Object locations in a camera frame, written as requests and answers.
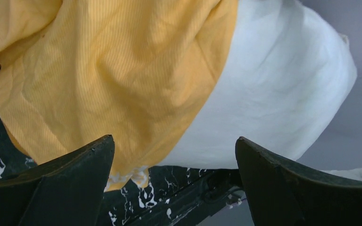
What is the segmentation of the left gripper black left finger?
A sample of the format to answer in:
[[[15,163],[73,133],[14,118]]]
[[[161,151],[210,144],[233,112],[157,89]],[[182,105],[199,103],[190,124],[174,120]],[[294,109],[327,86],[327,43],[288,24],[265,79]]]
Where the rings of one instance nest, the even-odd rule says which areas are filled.
[[[115,153],[111,135],[0,180],[0,226],[93,226]]]

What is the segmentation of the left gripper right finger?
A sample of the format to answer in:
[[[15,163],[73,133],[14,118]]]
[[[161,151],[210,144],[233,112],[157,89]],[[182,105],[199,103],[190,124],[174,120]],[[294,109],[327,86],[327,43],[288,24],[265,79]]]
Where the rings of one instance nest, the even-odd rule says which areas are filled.
[[[362,179],[307,167],[244,137],[235,155],[256,226],[362,226]]]

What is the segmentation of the orange printed pillowcase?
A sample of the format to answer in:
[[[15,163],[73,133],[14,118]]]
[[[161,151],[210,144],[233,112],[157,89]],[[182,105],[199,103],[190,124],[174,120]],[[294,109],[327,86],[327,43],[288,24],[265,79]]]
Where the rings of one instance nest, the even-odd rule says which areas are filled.
[[[236,0],[0,0],[0,119],[42,164],[99,137],[107,190],[149,182],[223,72]]]

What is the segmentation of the white pillow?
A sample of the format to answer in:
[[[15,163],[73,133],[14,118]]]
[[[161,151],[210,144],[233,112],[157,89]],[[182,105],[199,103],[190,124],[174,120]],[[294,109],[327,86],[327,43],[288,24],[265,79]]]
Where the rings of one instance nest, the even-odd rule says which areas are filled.
[[[297,0],[241,0],[226,66],[160,166],[236,169],[240,137],[297,160],[350,93],[349,40]]]

